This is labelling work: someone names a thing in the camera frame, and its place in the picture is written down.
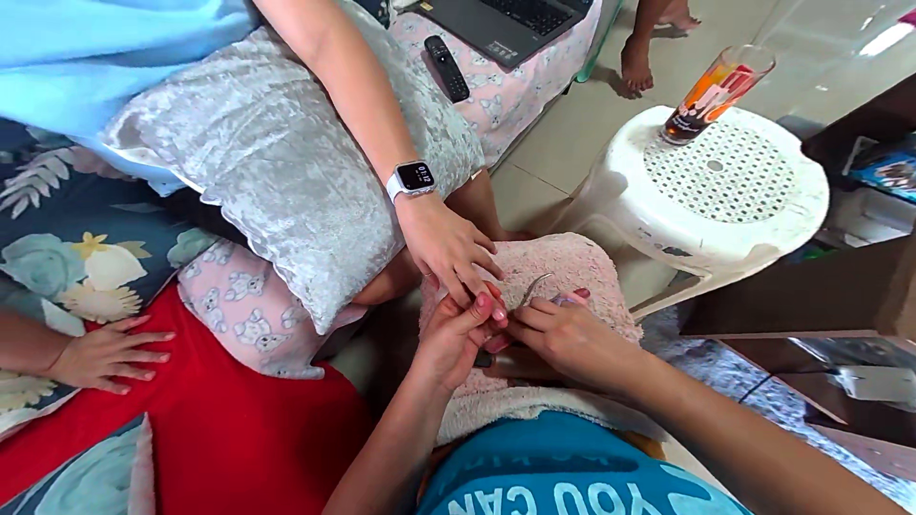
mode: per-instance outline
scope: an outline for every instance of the white plastic stool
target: white plastic stool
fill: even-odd
[[[636,318],[757,273],[808,241],[827,213],[821,166],[782,127],[732,107],[674,147],[659,138],[672,111],[652,107],[621,127],[551,229],[606,226],[695,276],[630,308]]]

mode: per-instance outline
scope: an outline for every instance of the smartwatch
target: smartwatch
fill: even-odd
[[[401,163],[395,167],[388,183],[385,185],[388,198],[394,203],[399,193],[422,195],[436,189],[436,180],[432,178],[430,166],[423,161]]]

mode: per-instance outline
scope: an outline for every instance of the laptop keyboard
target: laptop keyboard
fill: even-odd
[[[573,17],[573,15],[540,0],[481,1],[542,36],[547,36],[556,27]]]

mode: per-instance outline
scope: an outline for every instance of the gray velvet pillow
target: gray velvet pillow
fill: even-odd
[[[444,197],[484,165],[480,141],[422,62],[341,0],[385,68]],[[385,189],[315,77],[262,27],[140,94],[103,142],[164,166],[223,216],[302,299],[319,334],[404,247]]]

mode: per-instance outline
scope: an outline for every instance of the blue blanket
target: blue blanket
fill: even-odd
[[[0,117],[67,135],[162,194],[183,184],[125,170],[96,134],[136,94],[258,25],[245,0],[0,0],[0,13]]]

